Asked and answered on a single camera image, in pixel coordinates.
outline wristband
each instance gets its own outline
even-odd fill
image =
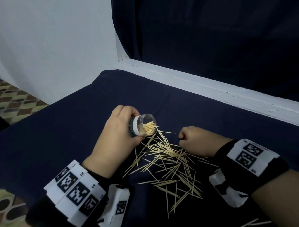
[[[77,161],[72,161],[44,189],[71,224],[81,227],[106,191]]]
[[[218,150],[214,158],[220,170],[210,176],[210,182],[215,188],[221,188],[222,192],[218,190],[221,195],[232,195],[238,192],[233,207],[241,206],[246,201],[242,199],[240,202],[240,197],[246,198],[246,195],[251,195],[289,169],[279,154],[244,139],[228,142]]]

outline clear plastic container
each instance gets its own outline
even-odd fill
[[[156,120],[151,114],[142,114],[131,117],[129,121],[129,133],[131,137],[151,136],[156,132]]]

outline dark blue tablecloth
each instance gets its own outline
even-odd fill
[[[67,164],[82,162],[92,151],[106,120],[117,105],[131,105],[155,116],[162,131],[179,132],[195,125],[230,138],[248,138],[278,152],[299,170],[299,127],[176,89],[122,70],[103,71],[91,84],[0,132],[0,187],[30,206],[45,195],[43,187]],[[178,143],[177,135],[168,136]],[[130,165],[125,162],[117,176]],[[208,182],[214,167],[197,166],[203,200],[186,199],[167,219],[165,193],[146,184],[146,173],[128,182],[135,195],[125,226],[191,224],[241,226],[262,215],[249,201],[242,208],[226,205]]]

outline dark fabric backdrop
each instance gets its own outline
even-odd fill
[[[299,2],[112,0],[130,58],[299,101]]]

